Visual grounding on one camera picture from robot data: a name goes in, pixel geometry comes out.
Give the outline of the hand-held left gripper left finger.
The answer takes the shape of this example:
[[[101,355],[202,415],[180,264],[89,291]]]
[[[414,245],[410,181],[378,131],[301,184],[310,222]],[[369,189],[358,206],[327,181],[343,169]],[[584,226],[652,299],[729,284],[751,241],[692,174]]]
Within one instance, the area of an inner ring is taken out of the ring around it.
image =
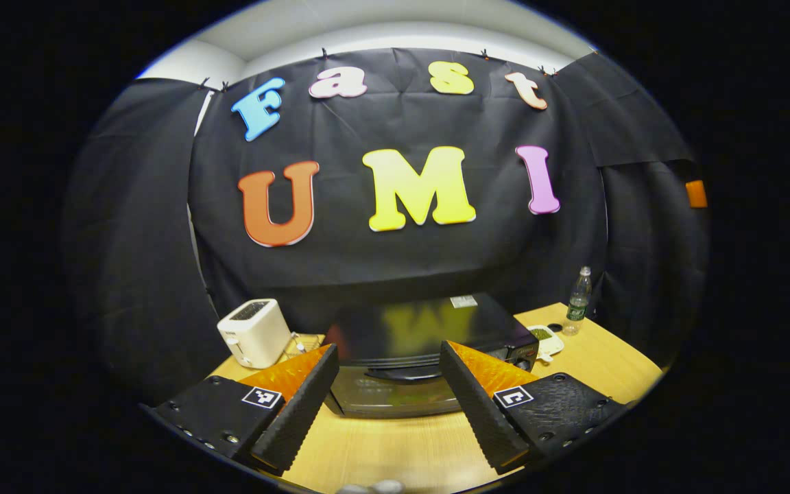
[[[217,456],[282,475],[338,372],[337,345],[325,344],[243,379],[211,375],[152,418]]]

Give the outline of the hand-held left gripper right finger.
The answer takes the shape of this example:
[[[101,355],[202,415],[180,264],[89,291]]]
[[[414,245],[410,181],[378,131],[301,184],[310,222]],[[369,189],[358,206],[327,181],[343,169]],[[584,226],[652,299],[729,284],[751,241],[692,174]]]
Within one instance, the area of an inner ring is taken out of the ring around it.
[[[551,462],[626,410],[568,373],[539,377],[448,340],[440,369],[498,474]]]

